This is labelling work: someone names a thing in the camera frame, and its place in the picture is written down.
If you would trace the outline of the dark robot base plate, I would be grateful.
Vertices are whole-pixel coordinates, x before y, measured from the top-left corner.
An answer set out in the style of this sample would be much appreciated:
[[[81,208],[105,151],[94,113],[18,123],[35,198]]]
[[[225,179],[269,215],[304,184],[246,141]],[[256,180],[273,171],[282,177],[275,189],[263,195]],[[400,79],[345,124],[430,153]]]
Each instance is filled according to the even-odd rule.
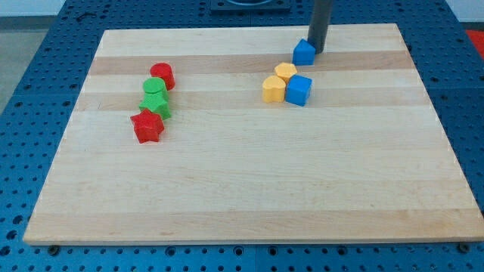
[[[211,12],[289,11],[291,0],[210,0]]]

